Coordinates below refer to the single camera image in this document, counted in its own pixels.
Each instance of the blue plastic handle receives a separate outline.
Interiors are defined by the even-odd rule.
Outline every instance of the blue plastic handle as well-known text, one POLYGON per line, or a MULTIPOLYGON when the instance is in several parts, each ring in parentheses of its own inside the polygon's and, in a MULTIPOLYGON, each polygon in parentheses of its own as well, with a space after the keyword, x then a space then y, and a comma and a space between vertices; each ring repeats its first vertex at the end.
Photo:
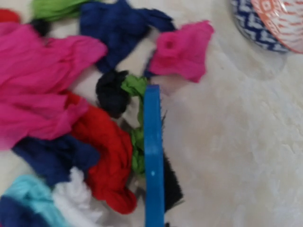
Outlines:
POLYGON ((160 88, 149 85, 144 95, 145 227, 164 226, 164 176, 160 88))

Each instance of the pink cloth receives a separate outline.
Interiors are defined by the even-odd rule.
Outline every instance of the pink cloth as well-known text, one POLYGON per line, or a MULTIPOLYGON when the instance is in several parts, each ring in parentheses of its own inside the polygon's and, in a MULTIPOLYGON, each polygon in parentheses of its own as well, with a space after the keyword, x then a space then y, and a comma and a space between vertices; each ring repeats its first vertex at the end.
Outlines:
POLYGON ((0 149, 26 136, 52 140, 70 132, 88 104, 64 108, 67 96, 59 92, 106 52, 91 37, 44 40, 30 25, 0 23, 0 149))
POLYGON ((205 55, 214 33, 209 21, 182 26, 175 32, 165 32, 157 40, 157 50, 149 71, 157 75, 180 74, 199 82, 206 73, 205 55))

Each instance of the bowl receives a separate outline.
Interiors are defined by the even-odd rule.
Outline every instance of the bowl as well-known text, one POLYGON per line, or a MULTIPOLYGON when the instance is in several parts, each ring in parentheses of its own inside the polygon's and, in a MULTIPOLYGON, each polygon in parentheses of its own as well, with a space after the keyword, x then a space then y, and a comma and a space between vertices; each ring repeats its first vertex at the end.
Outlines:
POLYGON ((249 40, 263 49, 287 53, 290 50, 276 39, 262 22, 250 0, 232 0, 232 12, 236 27, 249 40))
POLYGON ((303 53, 303 1, 251 0, 271 34, 289 50, 303 53))

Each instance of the marble surface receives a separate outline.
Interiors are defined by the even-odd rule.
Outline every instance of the marble surface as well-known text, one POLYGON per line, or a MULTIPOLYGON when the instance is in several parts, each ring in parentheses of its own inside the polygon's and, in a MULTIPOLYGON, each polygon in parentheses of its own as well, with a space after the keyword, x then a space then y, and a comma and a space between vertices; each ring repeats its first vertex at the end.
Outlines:
MULTIPOLYGON (((199 84, 158 77, 167 110, 164 148, 184 189, 169 211, 173 227, 300 227, 303 223, 303 56, 274 55, 251 45, 235 28, 226 0, 131 0, 160 9, 176 25, 209 19, 216 29, 199 84)), ((0 0, 30 18, 29 0, 0 0)), ((77 34, 77 20, 54 25, 52 36, 77 34)), ((154 49, 153 34, 118 68, 140 75, 154 49)), ((100 74, 84 73, 75 91, 95 103, 100 74)), ((126 119, 134 121, 134 112, 126 119)), ((0 193, 32 170, 0 153, 0 193)), ((121 217, 143 227, 144 208, 121 217)))

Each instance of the zigzag pattern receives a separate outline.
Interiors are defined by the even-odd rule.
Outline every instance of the zigzag pattern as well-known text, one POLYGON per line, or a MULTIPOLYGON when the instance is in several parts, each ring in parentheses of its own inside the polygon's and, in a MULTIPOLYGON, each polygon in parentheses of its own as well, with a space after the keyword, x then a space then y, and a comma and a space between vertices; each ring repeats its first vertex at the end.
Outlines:
POLYGON ((258 46, 275 52, 288 52, 266 28, 250 0, 232 0, 232 10, 239 31, 258 46))

